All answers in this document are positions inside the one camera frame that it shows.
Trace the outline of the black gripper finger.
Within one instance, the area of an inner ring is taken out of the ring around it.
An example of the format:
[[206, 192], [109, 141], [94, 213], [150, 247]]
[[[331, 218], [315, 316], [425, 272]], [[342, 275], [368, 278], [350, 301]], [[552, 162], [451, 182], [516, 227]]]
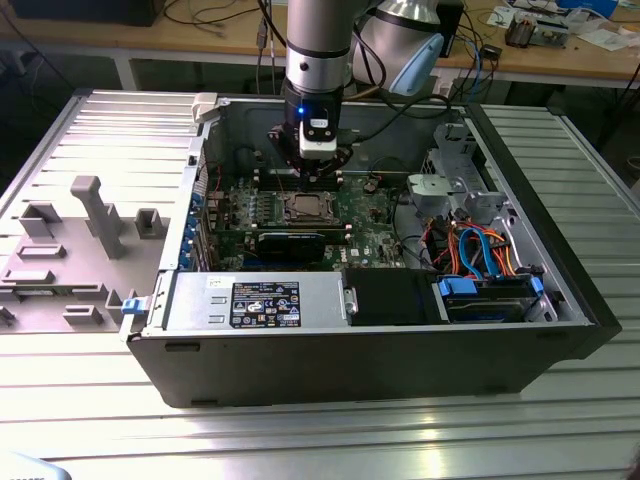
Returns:
[[309, 174], [306, 170], [305, 160], [300, 156], [295, 135], [284, 125], [275, 125], [269, 130], [267, 137], [281, 160], [297, 176], [298, 188], [306, 189], [309, 183]]
[[333, 152], [324, 152], [317, 159], [310, 160], [309, 178], [315, 182], [319, 178], [328, 177], [341, 170], [353, 155], [351, 146], [338, 146]]

